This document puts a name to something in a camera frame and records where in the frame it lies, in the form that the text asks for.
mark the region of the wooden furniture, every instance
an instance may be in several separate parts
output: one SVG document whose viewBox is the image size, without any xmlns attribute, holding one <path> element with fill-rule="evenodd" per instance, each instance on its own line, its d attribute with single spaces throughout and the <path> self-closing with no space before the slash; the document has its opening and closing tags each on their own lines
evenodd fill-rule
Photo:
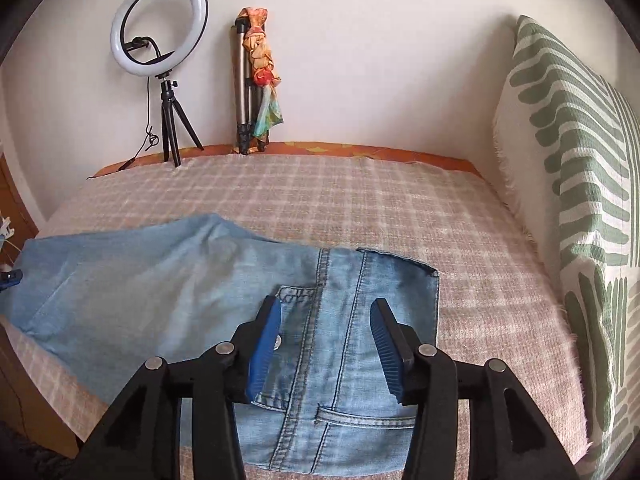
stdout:
<svg viewBox="0 0 640 480">
<path fill-rule="evenodd" d="M 64 456 L 72 458 L 78 453 L 76 436 L 33 384 L 1 324 L 0 420 L 32 442 Z"/>
<path fill-rule="evenodd" d="M 25 240 L 35 238 L 38 234 L 38 228 L 25 208 L 11 178 L 4 155 L 0 156 L 0 214 L 5 218 L 11 218 L 10 227 L 15 229 L 15 233 L 9 241 L 18 249 L 22 249 Z M 16 247 L 8 243 L 2 244 L 0 263 L 13 267 L 19 254 Z"/>
</svg>

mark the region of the light blue denim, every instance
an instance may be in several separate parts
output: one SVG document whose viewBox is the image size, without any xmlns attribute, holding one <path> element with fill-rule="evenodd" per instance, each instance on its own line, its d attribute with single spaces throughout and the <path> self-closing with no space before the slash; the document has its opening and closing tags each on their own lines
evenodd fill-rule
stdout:
<svg viewBox="0 0 640 480">
<path fill-rule="evenodd" d="M 404 466 L 415 409 L 388 391 L 369 308 L 386 298 L 399 322 L 433 344 L 432 267 L 277 243 L 216 215 L 28 240 L 16 266 L 22 283 L 0 294 L 0 313 L 105 402 L 148 357 L 197 357 L 276 294 L 282 345 L 257 402 L 236 404 L 245 462 L 334 476 Z"/>
</svg>

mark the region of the wooden cabinet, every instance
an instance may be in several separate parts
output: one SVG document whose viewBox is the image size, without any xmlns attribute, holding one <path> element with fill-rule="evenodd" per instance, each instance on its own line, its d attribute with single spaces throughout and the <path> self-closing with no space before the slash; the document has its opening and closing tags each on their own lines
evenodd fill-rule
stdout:
<svg viewBox="0 0 640 480">
<path fill-rule="evenodd" d="M 7 216 L 11 218 L 10 227 L 15 229 L 15 233 L 9 241 L 19 249 L 23 247 L 25 240 L 35 238 L 38 234 L 38 228 L 25 208 L 14 180 L 11 178 L 4 155 L 0 156 L 0 213 L 5 218 Z M 2 244 L 0 263 L 13 267 L 17 257 L 18 249 L 11 244 Z"/>
</svg>

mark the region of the stitching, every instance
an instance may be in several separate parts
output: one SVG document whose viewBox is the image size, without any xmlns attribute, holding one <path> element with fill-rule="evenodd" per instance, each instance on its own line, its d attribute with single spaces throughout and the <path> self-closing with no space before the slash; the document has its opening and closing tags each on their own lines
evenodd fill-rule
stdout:
<svg viewBox="0 0 640 480">
<path fill-rule="evenodd" d="M 415 258 L 412 258 L 410 256 L 402 256 L 402 254 L 396 254 L 396 253 L 390 253 L 389 251 L 379 251 L 377 249 L 372 249 L 372 248 L 368 248 L 368 247 L 358 247 L 356 249 L 356 251 L 358 251 L 359 253 L 374 253 L 374 254 L 380 254 L 381 256 L 391 256 L 393 258 L 398 258 L 399 260 L 404 260 L 406 262 L 409 262 L 411 264 L 414 264 L 418 267 L 420 267 L 423 270 L 426 270 L 428 273 L 433 274 L 434 272 L 437 272 L 438 269 L 435 269 L 434 267 L 431 267 L 429 264 L 422 262 L 420 260 L 416 260 Z"/>
<path fill-rule="evenodd" d="M 258 406 L 260 408 L 264 408 L 265 410 L 270 410 L 271 412 L 279 412 L 279 413 L 285 413 L 286 410 L 283 410 L 281 408 L 276 408 L 274 406 L 269 406 L 268 404 L 263 404 L 261 402 L 258 402 L 257 400 L 252 400 L 251 402 L 254 406 Z"/>
<path fill-rule="evenodd" d="M 433 309 L 433 341 L 438 345 L 438 318 L 440 317 L 440 274 L 431 275 L 436 280 L 436 291 L 434 293 L 435 308 Z"/>
<path fill-rule="evenodd" d="M 342 386 L 342 378 L 344 377 L 344 365 L 347 357 L 347 346 L 349 345 L 349 339 L 351 336 L 351 328 L 353 327 L 353 318 L 355 317 L 356 302 L 358 300 L 358 294 L 360 293 L 360 285 L 362 284 L 362 275 L 367 263 L 367 253 L 362 255 L 362 263 L 360 264 L 360 274 L 358 275 L 358 283 L 356 285 L 356 291 L 353 295 L 353 303 L 351 304 L 351 313 L 349 314 L 349 322 L 347 323 L 347 333 L 344 337 L 344 345 L 342 346 L 342 357 L 340 358 L 340 369 L 338 370 L 338 380 L 335 385 L 334 400 L 331 403 L 331 407 L 335 408 L 335 403 L 338 401 L 338 393 L 340 392 L 340 386 Z"/>
<path fill-rule="evenodd" d="M 309 472 L 309 474 L 311 475 L 316 472 L 316 468 L 320 463 L 320 457 L 322 455 L 322 452 L 324 451 L 324 443 L 326 442 L 325 439 L 326 439 L 327 433 L 329 433 L 329 424 L 324 425 L 324 431 L 322 432 L 322 437 L 320 439 L 320 446 L 318 446 L 318 452 L 316 453 L 316 457 L 314 458 L 314 463 L 311 466 L 311 471 Z"/>
<path fill-rule="evenodd" d="M 287 407 L 287 411 L 285 413 L 284 421 L 282 423 L 282 430 L 280 431 L 280 437 L 278 438 L 278 443 L 276 444 L 275 450 L 273 451 L 273 455 L 271 456 L 271 460 L 269 462 L 270 470 L 280 471 L 282 468 L 282 463 L 286 460 L 287 455 L 289 453 L 289 449 L 291 443 L 293 441 L 293 436 L 296 433 L 296 429 L 298 427 L 298 422 L 300 421 L 300 410 L 302 409 L 302 399 L 296 399 L 294 396 L 294 391 L 296 390 L 296 386 L 300 383 L 300 377 L 302 376 L 302 392 L 306 389 L 306 380 L 308 377 L 308 366 L 303 367 L 303 362 L 308 364 L 311 361 L 312 353 L 313 353 L 313 344 L 316 335 L 316 320 L 318 318 L 318 310 L 320 309 L 320 302 L 322 298 L 322 292 L 324 290 L 324 286 L 326 285 L 326 274 L 328 267 L 328 256 L 329 251 L 327 249 L 320 249 L 318 254 L 318 270 L 316 271 L 316 290 L 313 296 L 313 300 L 311 306 L 309 308 L 309 312 L 306 315 L 305 329 L 302 335 L 302 348 L 300 351 L 300 356 L 298 357 L 298 364 L 296 365 L 296 372 L 294 374 L 294 379 L 291 384 L 291 391 L 289 394 L 289 406 Z M 311 332 L 311 340 L 307 341 L 307 334 L 309 332 L 311 323 L 313 321 L 313 329 Z M 308 351 L 308 358 L 305 359 L 305 353 Z M 293 415 L 292 411 L 296 408 L 296 414 Z M 291 419 L 293 419 L 293 427 L 289 430 L 289 424 Z"/>
<path fill-rule="evenodd" d="M 313 296 L 313 294 L 315 293 L 316 288 L 315 287 L 310 287 L 310 286 L 281 286 L 277 293 L 276 296 L 278 298 L 280 298 L 280 301 L 284 304 L 290 304 L 293 301 L 299 300 L 299 299 L 304 299 L 304 298 L 311 298 Z M 294 291 L 294 294 L 282 294 L 283 291 Z M 273 410 L 273 411 L 277 411 L 277 412 L 281 412 L 281 413 L 285 413 L 287 411 L 287 406 L 289 404 L 290 399 L 289 398 L 285 398 L 285 397 L 281 397 L 281 396 L 270 396 L 264 393 L 260 393 L 258 395 L 258 401 L 260 403 L 260 405 L 266 409 L 269 410 Z"/>
<path fill-rule="evenodd" d="M 337 412 L 324 406 L 318 406 L 316 420 L 336 426 L 350 426 L 352 428 L 385 428 L 388 430 L 404 430 L 415 424 L 414 416 L 364 416 L 351 413 Z"/>
<path fill-rule="evenodd" d="M 60 289 L 63 288 L 71 278 L 74 277 L 78 267 L 79 267 L 78 264 L 74 265 L 74 268 L 71 271 L 71 273 L 61 283 L 56 285 L 56 289 L 46 297 L 46 299 L 42 302 L 42 304 L 40 306 L 36 307 L 36 309 L 33 312 L 33 314 L 31 314 L 31 317 L 28 320 L 26 320 L 25 323 L 24 323 L 24 325 L 26 327 L 25 328 L 25 333 L 27 333 L 28 335 L 33 336 L 33 327 L 35 326 L 35 322 L 41 316 L 43 311 L 48 306 L 50 306 L 51 298 L 53 298 L 60 291 Z"/>
</svg>

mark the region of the bed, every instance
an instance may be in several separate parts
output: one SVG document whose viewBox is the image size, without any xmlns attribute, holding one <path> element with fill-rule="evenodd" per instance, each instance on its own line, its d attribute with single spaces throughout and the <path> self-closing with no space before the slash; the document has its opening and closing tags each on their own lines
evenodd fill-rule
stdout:
<svg viewBox="0 0 640 480">
<path fill-rule="evenodd" d="M 193 151 L 184 150 L 179 168 L 158 164 L 157 155 L 119 173 L 105 168 L 38 236 L 122 230 L 215 212 L 276 240 L 375 248 L 429 262 L 441 275 L 438 346 L 454 359 L 476 364 L 491 357 L 507 361 L 572 461 L 585 455 L 580 370 L 561 302 L 533 245 L 472 165 L 318 143 L 275 143 L 266 155 L 228 152 L 228 146 L 207 147 L 205 156 L 190 157 Z M 85 440 L 106 406 L 55 356 L 6 320 L 3 324 L 42 395 Z M 182 475 L 191 478 L 189 449 L 182 449 L 182 458 Z M 467 462 L 463 404 L 457 479 L 466 478 Z M 247 473 L 260 480 L 307 478 L 249 465 Z"/>
</svg>

